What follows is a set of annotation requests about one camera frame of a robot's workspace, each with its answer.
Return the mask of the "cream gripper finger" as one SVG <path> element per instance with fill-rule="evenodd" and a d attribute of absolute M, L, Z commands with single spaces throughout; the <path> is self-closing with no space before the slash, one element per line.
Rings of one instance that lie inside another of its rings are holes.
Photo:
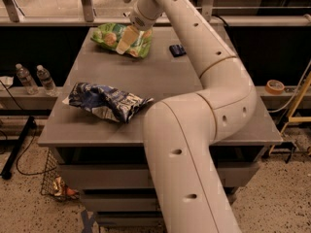
<path fill-rule="evenodd" d="M 134 25 L 127 26 L 124 29 L 121 39 L 117 45 L 117 53 L 124 54 L 129 49 L 129 47 L 138 39 L 139 34 L 139 30 Z"/>

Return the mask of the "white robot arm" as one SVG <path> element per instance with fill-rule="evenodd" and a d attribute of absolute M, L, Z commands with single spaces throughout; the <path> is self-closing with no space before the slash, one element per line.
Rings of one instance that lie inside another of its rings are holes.
<path fill-rule="evenodd" d="M 202 85 L 201 90 L 154 103 L 143 143 L 168 233 L 242 233 L 209 148 L 242 129 L 257 92 L 237 54 L 189 0 L 124 0 L 132 30 L 118 46 L 167 15 Z"/>

